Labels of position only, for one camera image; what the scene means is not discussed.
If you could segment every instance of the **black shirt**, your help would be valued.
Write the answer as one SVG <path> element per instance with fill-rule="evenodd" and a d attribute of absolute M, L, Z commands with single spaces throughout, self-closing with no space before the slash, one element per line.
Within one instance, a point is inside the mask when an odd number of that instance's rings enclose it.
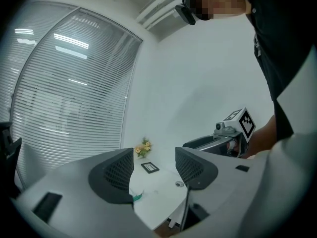
<path fill-rule="evenodd" d="M 293 134 L 276 98 L 301 68 L 316 41 L 313 0 L 248 0 L 256 35 L 255 56 L 274 103 L 277 140 Z"/>

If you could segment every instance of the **white table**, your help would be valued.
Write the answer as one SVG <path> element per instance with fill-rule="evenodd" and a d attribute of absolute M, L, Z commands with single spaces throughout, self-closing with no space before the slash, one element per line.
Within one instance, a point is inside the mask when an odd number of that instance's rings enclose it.
<path fill-rule="evenodd" d="M 184 201 L 187 188 L 177 187 L 175 183 L 182 181 L 181 177 L 156 165 L 159 171 L 148 174 L 141 163 L 149 159 L 134 160 L 134 171 L 130 179 L 130 189 L 136 194 L 144 193 L 134 202 L 134 211 L 139 218 L 154 230 L 161 225 Z"/>

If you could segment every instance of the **white wall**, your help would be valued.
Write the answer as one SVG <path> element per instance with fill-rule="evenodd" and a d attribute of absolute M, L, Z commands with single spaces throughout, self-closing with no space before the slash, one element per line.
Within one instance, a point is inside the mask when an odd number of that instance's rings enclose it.
<path fill-rule="evenodd" d="M 254 30 L 242 16 L 199 21 L 159 43 L 151 73 L 149 158 L 175 169 L 175 146 L 212 134 L 215 123 L 246 106 L 257 128 L 273 115 L 254 56 Z"/>
<path fill-rule="evenodd" d="M 146 31 L 135 18 L 139 15 L 138 9 L 128 0 L 29 0 L 29 1 L 55 1 L 76 5 L 100 15 L 103 15 L 121 26 L 127 28 L 143 40 L 138 53 L 134 77 L 130 85 L 126 114 L 124 121 L 124 134 L 122 148 L 133 147 L 141 142 L 145 135 L 143 125 L 144 108 L 146 108 L 146 93 L 148 74 L 153 67 L 153 57 L 156 53 L 157 39 Z"/>

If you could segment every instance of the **person's arm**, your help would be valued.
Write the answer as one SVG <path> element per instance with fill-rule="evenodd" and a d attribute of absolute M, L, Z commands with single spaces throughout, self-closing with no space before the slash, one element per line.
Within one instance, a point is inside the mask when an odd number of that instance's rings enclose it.
<path fill-rule="evenodd" d="M 276 121 L 275 115 L 273 115 L 264 127 L 253 133 L 248 151 L 242 158 L 246 159 L 260 151 L 269 150 L 276 142 Z"/>

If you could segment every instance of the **window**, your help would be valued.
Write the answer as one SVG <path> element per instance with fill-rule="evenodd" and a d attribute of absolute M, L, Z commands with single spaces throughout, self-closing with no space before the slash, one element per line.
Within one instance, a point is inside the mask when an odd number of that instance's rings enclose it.
<path fill-rule="evenodd" d="M 36 32 L 19 28 L 25 35 Z M 21 44 L 33 45 L 28 40 Z M 11 108 L 12 137 L 23 142 L 18 171 L 26 187 L 64 163 L 120 148 L 141 44 L 124 28 L 82 8 L 64 13 L 35 42 L 25 55 Z"/>

